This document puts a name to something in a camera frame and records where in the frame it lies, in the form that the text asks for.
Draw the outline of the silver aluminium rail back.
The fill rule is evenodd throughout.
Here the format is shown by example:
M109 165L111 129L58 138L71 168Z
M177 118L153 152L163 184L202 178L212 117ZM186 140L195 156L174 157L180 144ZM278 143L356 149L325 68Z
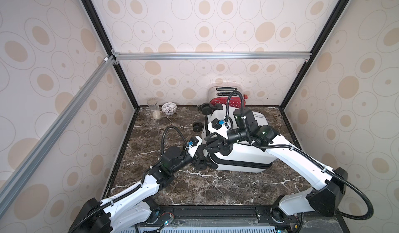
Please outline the silver aluminium rail back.
M311 52L116 53L121 60L309 59Z

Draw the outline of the white perforated bowl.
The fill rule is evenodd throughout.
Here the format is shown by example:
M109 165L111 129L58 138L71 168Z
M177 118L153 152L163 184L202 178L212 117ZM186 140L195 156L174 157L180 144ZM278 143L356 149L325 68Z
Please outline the white perforated bowl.
M172 115L177 110L177 105L173 102L168 102L162 105L161 110L166 115Z

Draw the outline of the red polka-dot toaster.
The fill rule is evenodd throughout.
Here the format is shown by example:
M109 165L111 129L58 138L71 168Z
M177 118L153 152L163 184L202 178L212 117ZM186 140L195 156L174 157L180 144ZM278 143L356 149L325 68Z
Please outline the red polka-dot toaster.
M228 100L228 96L233 92L238 91L243 95L244 104L246 104L246 100L248 96L244 94L243 90L237 86L213 86L208 90L207 98L212 105L215 104L223 104L225 105ZM241 107L241 99L235 95L230 99L229 102L230 107L240 108Z

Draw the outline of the white hard-shell suitcase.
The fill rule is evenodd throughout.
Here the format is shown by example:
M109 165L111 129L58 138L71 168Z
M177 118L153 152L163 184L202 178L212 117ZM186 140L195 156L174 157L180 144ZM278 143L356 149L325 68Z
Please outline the white hard-shell suitcase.
M209 159L210 169L259 173L270 168L272 163L277 159L275 156L262 151L246 141L233 144L228 143L233 146L232 152L229 155L208 153L205 138L211 133L207 125L214 119L228 122L231 130L237 128L245 129L247 134L251 126L259 126L259 130L255 133L255 139L259 140L259 143L256 144L261 146L271 144L273 138L279 133L268 125L263 114L252 112L246 107L234 108L223 104L212 105L204 103L200 106L200 111L205 115L205 120L203 123L195 122L193 124L193 131L202 133L204 147L200 149L203 150L203 155Z

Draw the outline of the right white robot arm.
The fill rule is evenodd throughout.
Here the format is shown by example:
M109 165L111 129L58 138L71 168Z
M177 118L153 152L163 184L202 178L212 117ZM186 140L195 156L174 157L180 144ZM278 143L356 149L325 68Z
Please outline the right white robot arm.
M260 173L270 168L275 160L281 160L300 174L310 188L278 197L271 210L276 222L304 212L316 212L325 217L337 215L347 189L352 189L363 199L367 211L363 215L342 213L341 216L358 221L373 216L371 201L348 181L344 169L323 164L290 143L268 124L263 114L246 107L245 98L239 91L233 90L227 96L228 100L234 98L240 101L237 108L229 103L201 105L200 110L205 116L204 157L210 168Z

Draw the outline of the silver aluminium rail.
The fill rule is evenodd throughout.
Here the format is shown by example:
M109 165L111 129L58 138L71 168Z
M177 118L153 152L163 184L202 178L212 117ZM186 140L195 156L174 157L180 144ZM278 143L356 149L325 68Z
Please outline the silver aluminium rail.
M43 159L78 113L83 103L93 92L107 69L115 62L114 56L108 56L90 76L83 87L71 99L61 115L54 121L43 137L37 142L32 151L24 158L22 163L14 171L10 179L1 190L1 217L7 212L11 204L37 170Z
M311 52L116 53L121 60L309 59Z

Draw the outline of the black corner frame post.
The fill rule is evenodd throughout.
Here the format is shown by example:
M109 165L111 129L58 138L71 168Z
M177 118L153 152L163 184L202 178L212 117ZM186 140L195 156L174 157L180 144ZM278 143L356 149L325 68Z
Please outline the black corner frame post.
M102 22L100 21L100 18L97 14L97 11L95 9L95 6L94 6L92 0L80 0L80 1L82 2L83 6L85 8L85 11L91 21L91 24L93 25L107 55L114 57L114 60L116 62L113 64L114 70L116 71L116 74L117 74L119 80L121 81L121 84L122 84L125 92L127 93L127 96L129 98L131 104L133 105L133 108L135 110L139 110L140 106L138 105L138 102L133 94L133 91L128 83L127 77L126 77L120 63L117 62L116 57L113 54L113 51L112 51L113 46L111 45L111 42L108 38L105 27L103 26Z
M293 84L291 85L287 95L283 99L280 110L284 111L288 106L289 102L291 101L293 95L295 94L296 90L298 89L299 85L301 84L302 80L304 79L305 75L307 74L309 68L311 67L312 63L315 61L316 57L318 56L320 50L322 49L323 45L325 44L327 38L330 36L333 28L337 24L338 20L342 16L345 8L349 4L351 0L338 0L337 4L334 6L331 14L328 17L328 20L321 30L319 37L317 38L314 46L312 47L310 53L311 56L308 60L304 62L302 67L299 70L296 78L294 79Z

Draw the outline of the black corner frame post left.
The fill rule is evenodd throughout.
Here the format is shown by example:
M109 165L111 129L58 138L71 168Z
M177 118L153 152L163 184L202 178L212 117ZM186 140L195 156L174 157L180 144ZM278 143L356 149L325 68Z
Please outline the black corner frame post left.
M122 84L125 92L127 93L127 96L129 98L131 104L133 105L133 108L135 110L139 110L140 106L138 105L138 102L133 94L133 91L128 83L127 77L126 77L120 63L117 62L116 57L113 54L113 51L112 51L113 46L111 45L111 42L108 38L105 27L103 26L102 22L100 21L100 18L97 14L97 11L95 9L95 6L94 6L92 0L80 0L80 1L82 2L83 6L85 8L85 11L91 21L91 24L93 25L107 55L114 57L114 60L116 62L113 64L114 70L116 71L116 74L117 74L119 80L121 81L121 84Z

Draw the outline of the clear glass jar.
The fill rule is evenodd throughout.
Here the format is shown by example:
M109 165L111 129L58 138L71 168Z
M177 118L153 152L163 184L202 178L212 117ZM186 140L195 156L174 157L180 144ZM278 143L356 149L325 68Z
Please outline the clear glass jar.
M158 120L161 118L160 107L156 98L151 98L147 101L147 105L151 111L152 118Z

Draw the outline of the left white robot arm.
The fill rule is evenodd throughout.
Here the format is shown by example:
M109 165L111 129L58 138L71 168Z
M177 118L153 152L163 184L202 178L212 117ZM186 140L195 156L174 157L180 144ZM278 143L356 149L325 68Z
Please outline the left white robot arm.
M205 148L200 136L187 140L181 136L183 146L165 148L165 140L169 130L177 131L175 126L168 126L161 139L160 159L142 175L140 181L109 198L98 201L88 200L69 232L71 233L117 233L137 223L143 223L158 213L151 197L168 186L174 174L198 159L198 154Z

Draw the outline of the silver aluminium rail left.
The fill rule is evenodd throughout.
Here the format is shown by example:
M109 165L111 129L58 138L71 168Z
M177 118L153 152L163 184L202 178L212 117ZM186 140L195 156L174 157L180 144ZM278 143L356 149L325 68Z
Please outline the silver aluminium rail left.
M90 76L83 87L71 99L61 115L54 121L43 137L37 142L32 151L24 158L22 163L14 171L10 179L1 190L1 217L7 212L11 204L37 170L43 159L78 113L83 103L93 92L107 69L115 62L114 56L108 56Z

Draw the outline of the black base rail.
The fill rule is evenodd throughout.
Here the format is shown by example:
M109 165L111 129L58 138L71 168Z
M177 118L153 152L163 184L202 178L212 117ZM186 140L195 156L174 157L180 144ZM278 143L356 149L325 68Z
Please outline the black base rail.
M147 204L128 211L123 221L112 223L110 233L347 233L341 216L315 212L289 216L276 222L271 206L160 206Z

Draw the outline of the black corner frame post right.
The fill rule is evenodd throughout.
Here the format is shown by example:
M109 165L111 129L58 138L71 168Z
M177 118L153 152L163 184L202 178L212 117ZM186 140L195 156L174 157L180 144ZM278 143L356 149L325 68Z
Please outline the black corner frame post right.
M302 80L304 79L305 75L307 74L309 68L311 67L312 63L315 61L316 57L318 56L320 50L322 49L323 45L325 44L327 38L330 36L333 28L337 24L338 20L342 16L345 8L349 4L351 0L338 0L337 4L334 6L331 14L328 17L328 20L321 30L319 37L317 38L314 46L312 47L310 53L311 56L308 60L304 62L302 67L299 70L296 78L294 79L293 84L291 85L287 95L283 99L280 110L284 111L288 106L289 102L291 101L293 95L295 94L296 90L298 89L299 85L301 84Z

